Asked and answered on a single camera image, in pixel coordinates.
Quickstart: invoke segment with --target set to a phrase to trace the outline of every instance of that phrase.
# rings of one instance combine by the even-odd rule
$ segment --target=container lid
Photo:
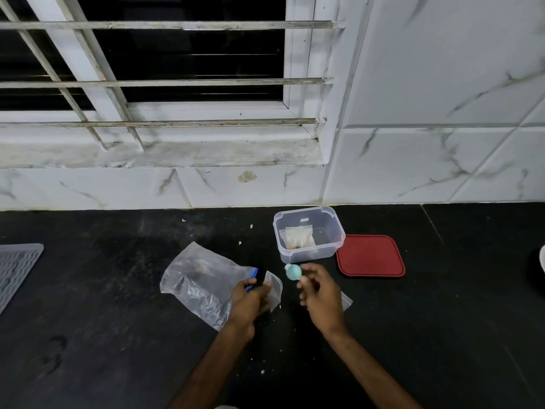
[[[337,250],[341,273],[349,277],[402,277],[405,265],[387,235],[347,235]]]

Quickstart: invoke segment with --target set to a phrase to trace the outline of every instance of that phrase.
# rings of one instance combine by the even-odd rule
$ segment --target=light blue object
[[[303,274],[301,267],[295,264],[286,264],[284,270],[286,270],[286,275],[288,278],[293,281],[299,281],[301,275]]]

